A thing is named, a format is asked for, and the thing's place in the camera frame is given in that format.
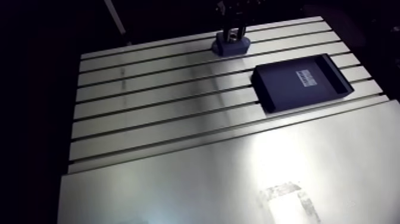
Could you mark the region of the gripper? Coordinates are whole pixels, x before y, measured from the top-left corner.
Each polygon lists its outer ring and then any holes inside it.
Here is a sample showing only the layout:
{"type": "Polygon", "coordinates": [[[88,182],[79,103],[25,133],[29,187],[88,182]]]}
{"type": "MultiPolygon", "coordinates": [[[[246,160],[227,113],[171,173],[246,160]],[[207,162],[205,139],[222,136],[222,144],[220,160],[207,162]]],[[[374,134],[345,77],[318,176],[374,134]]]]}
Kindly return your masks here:
{"type": "Polygon", "coordinates": [[[223,40],[230,40],[230,31],[237,29],[237,40],[241,41],[246,32],[246,26],[254,20],[258,8],[261,6],[259,0],[220,0],[217,1],[216,10],[221,14],[221,25],[223,28],[223,40]]]}

